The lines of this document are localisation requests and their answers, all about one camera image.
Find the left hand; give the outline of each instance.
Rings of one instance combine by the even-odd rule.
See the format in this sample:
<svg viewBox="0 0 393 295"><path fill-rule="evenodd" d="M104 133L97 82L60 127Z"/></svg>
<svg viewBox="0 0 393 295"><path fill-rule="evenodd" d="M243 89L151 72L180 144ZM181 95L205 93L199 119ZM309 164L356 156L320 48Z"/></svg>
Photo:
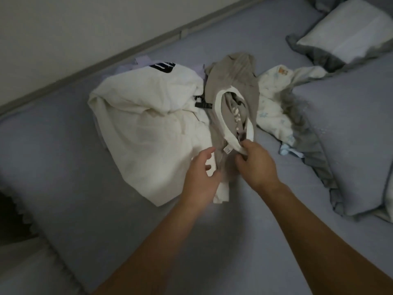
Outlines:
<svg viewBox="0 0 393 295"><path fill-rule="evenodd" d="M185 175L183 191L180 202L191 205L203 211L213 201L217 188L221 182L221 173L215 170L210 177L206 173L211 166L206 166L206 161L211 158L215 148L210 147L199 152L191 161Z"/></svg>

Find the bed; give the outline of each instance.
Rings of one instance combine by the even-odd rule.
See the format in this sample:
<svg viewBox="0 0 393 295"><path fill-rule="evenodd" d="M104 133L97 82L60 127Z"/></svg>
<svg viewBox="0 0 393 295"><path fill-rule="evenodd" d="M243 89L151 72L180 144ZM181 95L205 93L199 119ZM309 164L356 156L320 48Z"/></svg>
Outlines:
<svg viewBox="0 0 393 295"><path fill-rule="evenodd" d="M311 66L285 41L321 18L305 0L267 0L187 38L148 53L185 66L236 51L257 59L256 73L285 64ZM120 62L0 119L0 185L21 201L40 233L87 292L118 268L173 207L155 207L127 185L97 135L89 93ZM256 140L277 163L280 179L352 247L393 277L393 226L332 211L329 191L312 168L278 155L279 142ZM167 294L311 294L272 213L238 178L230 201L211 204L179 254Z"/></svg>

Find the forearm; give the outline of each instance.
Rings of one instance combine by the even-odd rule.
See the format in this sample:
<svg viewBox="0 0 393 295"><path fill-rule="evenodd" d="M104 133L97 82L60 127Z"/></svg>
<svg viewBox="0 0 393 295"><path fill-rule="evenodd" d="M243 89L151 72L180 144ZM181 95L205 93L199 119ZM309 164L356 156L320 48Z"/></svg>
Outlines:
<svg viewBox="0 0 393 295"><path fill-rule="evenodd" d="M259 194L277 219L314 294L393 294L393 281L338 237L287 186Z"/></svg>
<svg viewBox="0 0 393 295"><path fill-rule="evenodd" d="M174 257L199 214L199 209L178 202L140 247L94 294L163 293Z"/></svg>

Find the pile of clothes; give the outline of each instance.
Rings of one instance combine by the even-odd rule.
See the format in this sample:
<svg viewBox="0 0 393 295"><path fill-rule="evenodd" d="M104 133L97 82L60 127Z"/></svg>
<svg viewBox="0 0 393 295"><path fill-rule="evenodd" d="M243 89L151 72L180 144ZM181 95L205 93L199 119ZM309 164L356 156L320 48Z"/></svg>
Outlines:
<svg viewBox="0 0 393 295"><path fill-rule="evenodd" d="M216 169L223 173L214 203L228 201L234 157L247 155L241 141L253 140L258 124L290 151L291 122L279 93L325 72L277 66L257 78L255 59L246 53L230 54L205 69L147 56L136 63L106 77L88 104L123 179L156 206L181 193L192 158L211 146L216 151L206 162L208 175Z"/></svg>

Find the white wall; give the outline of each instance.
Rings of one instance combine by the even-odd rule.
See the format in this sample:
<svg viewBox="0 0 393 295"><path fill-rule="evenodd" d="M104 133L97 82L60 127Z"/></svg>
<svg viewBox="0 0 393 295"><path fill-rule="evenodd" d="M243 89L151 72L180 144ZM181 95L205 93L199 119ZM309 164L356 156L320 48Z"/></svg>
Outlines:
<svg viewBox="0 0 393 295"><path fill-rule="evenodd" d="M1 0L0 105L239 0Z"/></svg>

